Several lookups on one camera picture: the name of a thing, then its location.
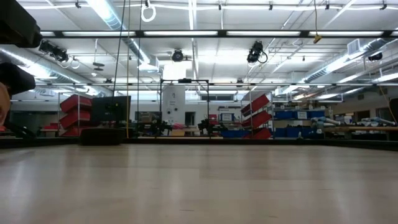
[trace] black cable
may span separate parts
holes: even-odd
[[[267,63],[268,62],[268,55],[263,50],[261,50],[261,52],[266,56],[266,60],[264,62],[262,62],[262,61],[260,61],[260,58],[259,58],[259,60],[257,60],[257,61],[260,62],[260,63]]]
[[[114,72],[114,81],[113,81],[113,91],[112,91],[112,107],[113,107],[113,102],[114,102],[114,92],[116,90],[116,78],[118,77],[118,65],[119,65],[119,56],[120,56],[120,45],[122,41],[122,32],[123,32],[123,20],[124,20],[124,9],[126,8],[126,0],[123,2],[123,13],[122,13],[122,19],[121,19],[121,25],[120,25],[120,36],[119,36],[119,46],[118,46],[118,56],[116,57],[116,69]]]
[[[140,14],[139,14],[139,30],[141,30],[142,27],[142,1],[141,0],[141,7],[140,7]],[[139,126],[139,59],[141,57],[141,38],[138,38],[138,57],[137,57],[137,126],[136,126],[136,133],[138,133],[138,126]]]

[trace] white ceiling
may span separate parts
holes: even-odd
[[[54,5],[73,5],[73,0],[18,0],[23,6],[49,6],[49,2]],[[264,4],[263,0],[222,0],[223,5],[229,4]],[[274,4],[290,4],[297,5],[300,1],[290,0],[273,0]],[[303,6],[313,6],[312,0],[304,0]],[[378,4],[380,0],[360,0],[356,1],[354,7],[364,4]],[[113,1],[115,6],[123,4],[123,1]],[[131,1],[131,4],[139,4],[140,1]],[[152,4],[165,4],[173,6],[187,6],[188,0],[168,0],[168,1],[151,1]],[[218,0],[197,0],[198,7],[207,6],[209,4],[216,6]],[[330,0],[330,4],[338,4],[344,6],[349,0]],[[398,0],[389,0],[387,3],[398,4]],[[116,8],[119,15],[122,14],[122,8]],[[189,30],[189,13],[186,10],[165,9],[158,7],[157,15],[152,22],[141,22],[139,7],[132,7],[130,29],[132,30]],[[31,10],[28,12],[37,20],[42,30],[108,30],[108,26],[98,17],[94,10],[90,7],[77,9],[75,7],[66,9],[41,9]],[[318,9],[318,27],[323,27],[328,23],[338,11],[336,9],[325,10]],[[315,28],[314,11],[281,11],[281,10],[223,10],[224,29],[280,29],[287,18],[292,14],[291,20],[286,24],[285,29],[312,29]],[[333,21],[327,29],[341,30],[383,30],[395,29],[398,27],[398,13],[396,10],[369,10],[369,11],[345,11],[342,15]],[[221,29],[221,12],[219,10],[198,11],[197,12],[197,29]],[[272,39],[197,39],[198,60],[199,60],[199,77],[201,79],[209,79],[214,82],[235,82],[237,78],[245,78],[250,82],[259,82],[264,79],[269,82],[287,82],[291,78],[293,72],[307,72],[320,66],[324,61],[331,59],[340,52],[346,50],[346,44],[352,39],[323,39],[318,44],[313,44],[312,40],[305,44],[303,49],[297,52],[291,60],[289,60],[278,71],[272,71],[279,63],[284,61],[297,48],[294,46],[295,39],[277,39],[270,46],[269,62],[262,67],[255,68],[248,74],[246,57],[249,48],[255,40],[261,40],[266,46]],[[296,43],[306,42],[307,40],[298,40]],[[118,39],[100,39],[98,48],[97,62],[106,64],[104,71],[100,72],[97,77],[92,77],[92,62],[95,52],[95,40],[89,39],[52,39],[56,45],[68,50],[70,55],[75,55],[81,62],[82,66],[78,69],[70,69],[71,71],[90,78],[94,82],[102,82],[104,78],[113,78],[116,69],[114,57],[105,55],[105,53],[117,54]],[[183,53],[192,57],[191,39],[141,39],[141,46],[152,55],[159,58],[167,58],[167,52],[174,49],[182,49]],[[120,52],[120,65],[118,67],[118,82],[125,82],[127,77],[127,47],[122,42]],[[170,60],[161,60],[161,64],[171,63]],[[188,62],[188,76],[193,77],[190,63]],[[358,65],[341,69],[338,72],[346,73],[357,71]],[[131,60],[129,62],[129,81],[136,80],[137,62]],[[143,78],[145,82],[152,79],[158,80],[158,74],[140,73],[140,76],[151,77]]]

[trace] black metal frame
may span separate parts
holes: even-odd
[[[310,35],[310,32],[314,30],[124,30],[123,32],[129,31],[135,35],[111,35],[114,34],[113,30],[43,30],[42,32],[52,32],[53,35],[45,35],[45,39],[119,39],[119,38],[284,38],[284,39],[313,39],[315,36]],[[145,32],[194,32],[194,31],[216,31],[216,35],[147,35]],[[272,35],[227,35],[229,31],[240,31],[240,32],[273,32]],[[286,31],[300,32],[299,35],[286,35],[283,34]],[[324,39],[336,39],[336,38],[398,38],[398,36],[392,35],[396,30],[318,30],[321,32],[382,32],[381,35],[323,35]],[[93,35],[64,35],[64,32],[92,32]]]
[[[210,84],[209,83],[210,82],[209,82],[209,80],[190,80],[190,81],[191,82],[197,82],[197,83],[206,82],[206,84],[207,84],[207,119],[209,119],[209,113],[210,113],[210,106],[209,106],[209,103],[210,103],[210,97],[209,97]],[[160,79],[160,103],[159,103],[160,118],[162,118],[162,90],[163,90],[162,85],[163,85],[163,82],[171,82],[171,83],[173,83],[173,82],[178,82],[178,80]]]

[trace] air conditioning unit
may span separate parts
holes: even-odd
[[[364,53],[364,46],[367,44],[365,39],[355,39],[347,44],[347,51],[349,59],[354,59]]]

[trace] black object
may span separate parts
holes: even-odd
[[[377,60],[381,60],[383,59],[383,53],[378,53],[376,55],[370,56],[368,57],[369,61],[373,62],[373,61],[377,61]]]
[[[93,98],[91,122],[128,121],[127,107],[130,111],[130,101],[131,96]]]
[[[268,55],[263,51],[264,46],[262,45],[261,41],[256,41],[253,46],[251,47],[248,55],[248,62],[249,63],[266,63],[268,61]],[[264,62],[260,61],[260,56],[264,54],[266,56],[266,60]]]
[[[241,78],[239,78],[238,80],[236,80],[236,83],[243,83],[243,80]]]
[[[75,6],[76,6],[76,8],[81,9],[81,5],[79,4],[79,0],[76,1]]]
[[[43,40],[40,44],[39,51],[49,54],[58,62],[67,62],[69,60],[69,55],[67,50],[60,49],[58,46],[51,44],[47,40]]]
[[[0,44],[34,48],[42,35],[36,20],[15,0],[0,1]]]
[[[81,130],[80,144],[83,146],[117,146],[123,142],[124,129],[88,128]]]
[[[10,95],[36,88],[33,75],[8,62],[0,64],[0,82],[8,87]]]
[[[174,50],[172,60],[173,62],[182,62],[182,60],[184,60],[184,54],[182,53],[182,50]]]

